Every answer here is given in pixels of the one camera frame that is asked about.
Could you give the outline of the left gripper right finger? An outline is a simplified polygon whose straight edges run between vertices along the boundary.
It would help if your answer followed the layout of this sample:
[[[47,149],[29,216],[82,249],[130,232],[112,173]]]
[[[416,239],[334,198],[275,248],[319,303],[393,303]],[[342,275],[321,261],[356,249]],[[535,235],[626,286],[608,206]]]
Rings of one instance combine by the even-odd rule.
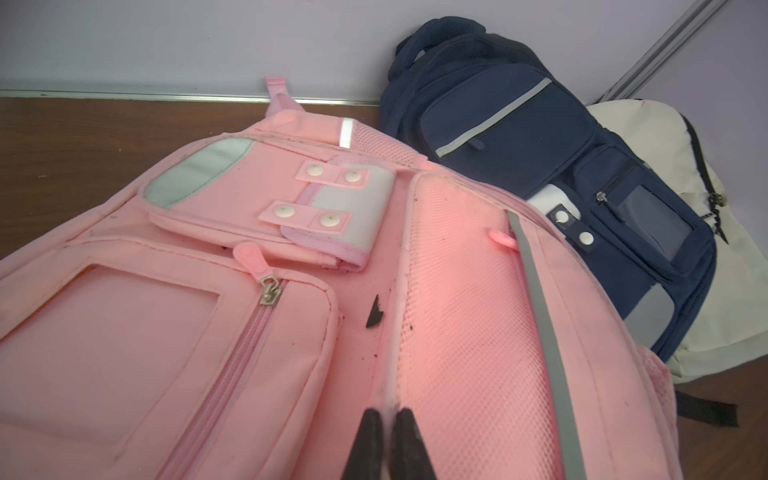
[[[415,415],[409,408],[395,416],[391,447],[391,478],[395,480],[436,480]]]

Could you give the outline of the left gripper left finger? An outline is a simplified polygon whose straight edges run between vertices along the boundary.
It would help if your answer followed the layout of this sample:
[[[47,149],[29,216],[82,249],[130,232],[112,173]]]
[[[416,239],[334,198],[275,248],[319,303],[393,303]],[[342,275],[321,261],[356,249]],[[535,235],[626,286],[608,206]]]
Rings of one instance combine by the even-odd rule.
[[[381,414],[372,408],[363,412],[342,480],[380,480],[384,452]]]

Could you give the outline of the pink backpack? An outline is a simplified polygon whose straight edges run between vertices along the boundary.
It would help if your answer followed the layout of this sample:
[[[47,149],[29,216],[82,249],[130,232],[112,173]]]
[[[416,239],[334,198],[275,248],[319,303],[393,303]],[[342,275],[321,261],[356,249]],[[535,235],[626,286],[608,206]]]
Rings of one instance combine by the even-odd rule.
[[[413,411],[437,479],[678,479],[675,393],[528,202],[283,79],[1,263],[5,479],[341,479]]]

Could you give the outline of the cream canvas backpack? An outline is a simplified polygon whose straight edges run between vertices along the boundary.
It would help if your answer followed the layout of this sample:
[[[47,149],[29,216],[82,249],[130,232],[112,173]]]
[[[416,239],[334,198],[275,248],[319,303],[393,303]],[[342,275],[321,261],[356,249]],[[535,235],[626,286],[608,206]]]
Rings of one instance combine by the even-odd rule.
[[[615,100],[589,112],[618,134],[715,232],[717,266],[708,295],[666,365],[675,385],[767,354],[767,261],[736,220],[692,123],[652,100]]]

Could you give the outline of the navy blue backpack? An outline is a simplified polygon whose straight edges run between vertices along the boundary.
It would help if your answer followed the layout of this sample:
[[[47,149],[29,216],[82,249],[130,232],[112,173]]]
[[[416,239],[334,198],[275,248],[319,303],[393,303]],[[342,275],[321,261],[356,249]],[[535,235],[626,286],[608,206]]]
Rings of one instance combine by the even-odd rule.
[[[716,270],[709,225],[527,45],[462,17],[396,47],[379,128],[532,204],[579,253],[633,339],[672,358]]]

